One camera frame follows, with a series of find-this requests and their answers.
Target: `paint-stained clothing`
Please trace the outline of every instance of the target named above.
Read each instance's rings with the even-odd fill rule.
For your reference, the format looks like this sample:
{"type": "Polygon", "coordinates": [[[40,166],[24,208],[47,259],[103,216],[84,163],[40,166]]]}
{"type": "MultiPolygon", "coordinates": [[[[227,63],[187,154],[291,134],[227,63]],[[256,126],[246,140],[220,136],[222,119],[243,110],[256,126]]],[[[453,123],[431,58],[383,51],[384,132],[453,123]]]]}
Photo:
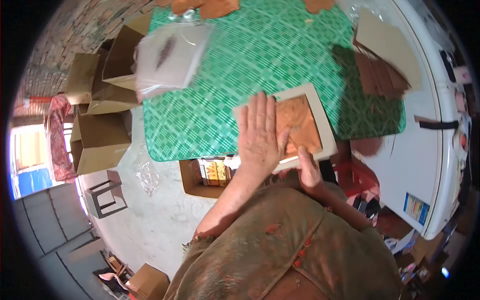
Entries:
{"type": "Polygon", "coordinates": [[[257,192],[220,237],[188,247],[165,299],[263,299],[291,268],[332,300],[397,300],[402,287],[375,229],[358,232],[292,188],[257,192]]]}

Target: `finger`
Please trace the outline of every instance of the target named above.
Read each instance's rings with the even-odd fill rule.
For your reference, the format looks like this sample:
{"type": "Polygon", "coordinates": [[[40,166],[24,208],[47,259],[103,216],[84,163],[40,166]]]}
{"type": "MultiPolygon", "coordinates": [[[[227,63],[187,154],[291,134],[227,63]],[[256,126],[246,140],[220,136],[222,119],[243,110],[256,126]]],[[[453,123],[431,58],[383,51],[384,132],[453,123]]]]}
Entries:
{"type": "Polygon", "coordinates": [[[240,110],[239,118],[239,134],[245,134],[248,129],[248,106],[244,106],[240,110]]]}
{"type": "Polygon", "coordinates": [[[267,96],[265,92],[259,92],[257,96],[257,129],[265,129],[267,96]]]}
{"type": "Polygon", "coordinates": [[[302,170],[312,170],[315,169],[315,164],[313,162],[313,156],[308,152],[305,146],[300,146],[298,148],[298,157],[300,161],[300,168],[302,170]]]}
{"type": "Polygon", "coordinates": [[[285,128],[277,137],[278,151],[281,155],[285,153],[285,147],[288,144],[288,136],[290,135],[290,127],[285,128]]]}
{"type": "Polygon", "coordinates": [[[276,101],[273,96],[267,98],[265,129],[267,132],[276,134],[276,101]]]}
{"type": "Polygon", "coordinates": [[[252,95],[250,97],[250,102],[248,103],[248,130],[254,130],[257,123],[257,95],[252,95]]]}
{"type": "Polygon", "coordinates": [[[279,175],[278,175],[278,177],[279,177],[281,180],[285,179],[285,177],[287,177],[287,174],[288,174],[288,172],[290,172],[290,170],[291,170],[290,168],[289,168],[289,169],[285,169],[285,170],[281,170],[280,173],[279,173],[279,175]]]}

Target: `sticker label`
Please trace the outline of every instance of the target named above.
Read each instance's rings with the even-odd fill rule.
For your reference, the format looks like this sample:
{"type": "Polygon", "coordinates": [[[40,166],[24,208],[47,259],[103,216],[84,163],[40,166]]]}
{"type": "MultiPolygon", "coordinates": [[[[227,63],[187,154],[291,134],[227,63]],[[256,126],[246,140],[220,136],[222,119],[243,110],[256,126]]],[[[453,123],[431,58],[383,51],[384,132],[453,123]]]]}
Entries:
{"type": "Polygon", "coordinates": [[[405,204],[403,205],[403,211],[407,213],[407,215],[417,220],[420,224],[425,225],[429,209],[430,205],[407,193],[405,204]]]}

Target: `brick wall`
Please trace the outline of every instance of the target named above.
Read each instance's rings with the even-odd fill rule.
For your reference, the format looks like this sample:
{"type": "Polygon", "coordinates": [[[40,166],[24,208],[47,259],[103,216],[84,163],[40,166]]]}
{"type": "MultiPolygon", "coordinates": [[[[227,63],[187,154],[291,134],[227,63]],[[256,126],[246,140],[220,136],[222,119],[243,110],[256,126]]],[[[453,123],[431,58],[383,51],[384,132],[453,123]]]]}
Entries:
{"type": "Polygon", "coordinates": [[[125,22],[154,6],[153,0],[65,0],[36,43],[18,90],[14,116],[43,115],[48,104],[25,107],[24,99],[62,92],[75,53],[95,52],[125,22]]]}

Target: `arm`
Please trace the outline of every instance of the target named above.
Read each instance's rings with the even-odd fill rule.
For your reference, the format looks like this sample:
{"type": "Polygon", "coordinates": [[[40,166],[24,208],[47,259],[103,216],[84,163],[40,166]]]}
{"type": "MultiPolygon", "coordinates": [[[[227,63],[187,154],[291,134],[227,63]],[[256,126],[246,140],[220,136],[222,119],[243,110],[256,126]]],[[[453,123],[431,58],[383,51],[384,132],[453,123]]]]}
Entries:
{"type": "Polygon", "coordinates": [[[318,167],[305,147],[299,148],[299,177],[302,188],[315,201],[325,207],[332,207],[332,212],[344,219],[358,231],[371,227],[370,221],[358,210],[340,199],[335,193],[325,187],[318,167]]]}
{"type": "Polygon", "coordinates": [[[276,104],[264,92],[252,96],[239,119],[241,166],[216,203],[198,224],[193,237],[220,236],[238,217],[240,208],[272,173],[285,152],[289,129],[276,136],[276,104]]]}

